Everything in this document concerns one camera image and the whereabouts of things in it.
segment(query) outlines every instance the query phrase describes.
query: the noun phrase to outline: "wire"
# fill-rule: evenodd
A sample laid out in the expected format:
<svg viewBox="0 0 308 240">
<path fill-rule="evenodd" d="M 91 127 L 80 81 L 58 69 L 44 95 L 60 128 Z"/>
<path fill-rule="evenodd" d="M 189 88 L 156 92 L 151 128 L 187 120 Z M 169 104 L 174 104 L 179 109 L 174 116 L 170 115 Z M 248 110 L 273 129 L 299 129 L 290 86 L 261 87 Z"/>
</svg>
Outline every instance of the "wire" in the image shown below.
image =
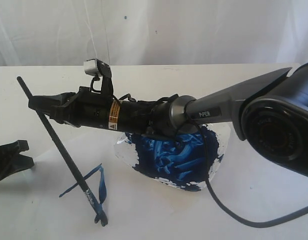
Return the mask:
<svg viewBox="0 0 308 240">
<path fill-rule="evenodd" d="M 186 117 L 187 117 L 187 121 L 185 123 L 194 125 L 196 127 L 196 129 L 198 130 L 200 136 L 202 137 L 203 144 L 204 144 L 205 158 L 206 158 L 206 161 L 209 162 L 208 161 L 208 146 L 207 146 L 207 142 L 206 142 L 206 139 L 204 137 L 204 134 L 203 134 L 203 131 L 202 131 L 201 127 L 195 121 L 190 119 L 190 117 L 188 115 L 186 115 Z M 217 197 L 217 195 L 215 194 L 215 192 L 214 192 L 214 190 L 213 190 L 213 188 L 211 186 L 211 183 L 209 181 L 209 172 L 208 171 L 206 171 L 205 183 L 206 183 L 207 189 L 208 189 L 210 195 L 212 196 L 213 200 L 216 202 L 216 204 L 224 212 L 226 212 L 228 215 L 230 215 L 233 219 L 235 219 L 236 221 L 240 222 L 241 224 L 244 224 L 244 225 L 252 227 L 252 228 L 263 229 L 263 228 L 274 227 L 274 226 L 287 223 L 289 221 L 292 221 L 294 219 L 297 219 L 297 218 L 299 218 L 301 216 L 304 216 L 304 215 L 308 214 L 308 206 L 306 206 L 306 207 L 304 207 L 304 208 L 302 208 L 300 210 L 294 211 L 294 212 L 292 212 L 290 214 L 287 214 L 285 216 L 281 216 L 281 217 L 275 218 L 273 220 L 263 221 L 263 222 L 250 221 L 250 220 L 247 220 L 247 219 L 245 219 L 243 217 L 238 216 L 236 213 L 232 212 L 230 209 L 228 209 L 220 201 L 220 199 Z"/>
</svg>

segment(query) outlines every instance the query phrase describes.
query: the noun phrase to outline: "white wall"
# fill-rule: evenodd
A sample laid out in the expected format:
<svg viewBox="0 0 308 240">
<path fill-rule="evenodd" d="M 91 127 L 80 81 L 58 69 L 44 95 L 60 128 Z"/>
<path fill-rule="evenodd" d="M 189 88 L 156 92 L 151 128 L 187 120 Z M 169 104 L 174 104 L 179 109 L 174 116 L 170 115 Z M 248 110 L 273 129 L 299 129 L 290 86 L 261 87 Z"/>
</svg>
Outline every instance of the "white wall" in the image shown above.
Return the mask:
<svg viewBox="0 0 308 240">
<path fill-rule="evenodd" d="M 111 65 L 304 63 L 308 0 L 0 0 L 0 66 L 96 55 Z"/>
</svg>

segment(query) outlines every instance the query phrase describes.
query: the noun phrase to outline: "white curtain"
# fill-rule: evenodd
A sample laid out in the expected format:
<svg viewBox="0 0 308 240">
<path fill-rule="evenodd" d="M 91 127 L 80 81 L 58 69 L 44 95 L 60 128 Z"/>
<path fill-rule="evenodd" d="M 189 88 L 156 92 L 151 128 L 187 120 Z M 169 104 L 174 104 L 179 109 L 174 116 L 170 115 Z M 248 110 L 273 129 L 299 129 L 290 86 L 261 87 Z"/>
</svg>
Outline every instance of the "white curtain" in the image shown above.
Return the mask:
<svg viewBox="0 0 308 240">
<path fill-rule="evenodd" d="M 308 0 L 0 0 L 0 66 L 308 62 Z"/>
</svg>

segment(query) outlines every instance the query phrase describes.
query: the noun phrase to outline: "white tabletop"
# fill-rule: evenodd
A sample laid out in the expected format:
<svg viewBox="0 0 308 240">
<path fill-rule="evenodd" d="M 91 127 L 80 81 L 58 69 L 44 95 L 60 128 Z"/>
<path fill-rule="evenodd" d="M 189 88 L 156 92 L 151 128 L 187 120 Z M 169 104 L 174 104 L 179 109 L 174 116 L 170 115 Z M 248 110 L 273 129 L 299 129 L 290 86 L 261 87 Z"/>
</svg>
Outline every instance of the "white tabletop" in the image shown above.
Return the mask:
<svg viewBox="0 0 308 240">
<path fill-rule="evenodd" d="M 138 100 L 150 101 L 175 93 L 199 98 L 279 68 L 298 66 L 275 63 L 111 69 L 117 97 L 131 93 Z M 96 162 L 88 159 L 98 157 L 86 155 L 87 149 L 95 145 L 103 148 L 109 224 L 94 224 L 93 210 L 79 189 L 74 190 L 74 199 L 58 199 L 59 186 L 69 187 L 73 177 L 36 113 L 27 108 L 16 76 L 23 77 L 33 95 L 77 92 L 91 80 L 81 66 L 0 67 L 0 145 L 27 140 L 30 150 L 25 154 L 36 163 L 33 170 L 0 182 L 0 239 L 308 239 L 308 215 L 267 229 L 244 226 L 219 209 L 206 189 L 197 193 L 173 189 L 115 160 L 113 144 L 119 133 L 52 121 L 83 173 L 95 167 Z M 117 188 L 116 179 L 122 180 L 122 189 Z M 98 181 L 91 183 L 94 191 Z M 270 220 L 308 205 L 308 178 L 265 160 L 246 141 L 239 141 L 234 132 L 212 186 L 225 205 L 252 221 Z M 122 195 L 128 198 L 128 204 L 119 201 Z M 135 209 L 135 215 L 126 215 L 127 208 Z"/>
</svg>

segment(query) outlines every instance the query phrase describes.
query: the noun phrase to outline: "black stick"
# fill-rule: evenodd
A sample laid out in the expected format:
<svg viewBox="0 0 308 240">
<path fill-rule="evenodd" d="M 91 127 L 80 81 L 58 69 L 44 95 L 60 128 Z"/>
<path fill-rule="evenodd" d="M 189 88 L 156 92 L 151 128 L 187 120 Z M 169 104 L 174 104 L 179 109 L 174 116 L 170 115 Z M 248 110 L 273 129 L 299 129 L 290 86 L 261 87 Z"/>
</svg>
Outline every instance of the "black stick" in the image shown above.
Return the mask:
<svg viewBox="0 0 308 240">
<path fill-rule="evenodd" d="M 20 76 L 18 76 L 17 81 L 19 85 L 21 86 L 21 88 L 23 89 L 24 93 L 26 94 L 28 100 L 30 100 L 33 97 L 33 95 L 31 94 L 29 88 L 26 86 L 23 79 Z M 39 111 L 36 111 L 36 113 L 39 119 L 41 120 L 41 122 L 43 123 L 44 127 L 46 128 L 48 134 L 52 138 L 52 141 L 55 143 L 59 153 L 62 155 L 63 159 L 65 160 L 65 163 L 67 164 L 69 170 L 73 174 L 76 182 L 78 183 L 82 191 L 85 193 L 90 205 L 93 207 L 94 211 L 96 212 L 95 223 L 97 223 L 98 220 L 101 220 L 102 225 L 105 226 L 108 222 L 107 217 L 106 215 L 104 217 L 104 214 L 101 214 L 99 207 L 98 207 L 99 206 L 98 200 L 96 199 L 91 189 L 89 188 L 88 184 L 84 180 L 83 175 L 81 174 L 80 170 L 74 163 L 73 159 L 71 158 L 70 154 L 66 150 L 65 146 L 63 145 L 59 136 L 56 134 L 55 130 L 53 129 L 51 123 L 46 118 L 46 116 L 42 112 L 39 112 Z"/>
</svg>

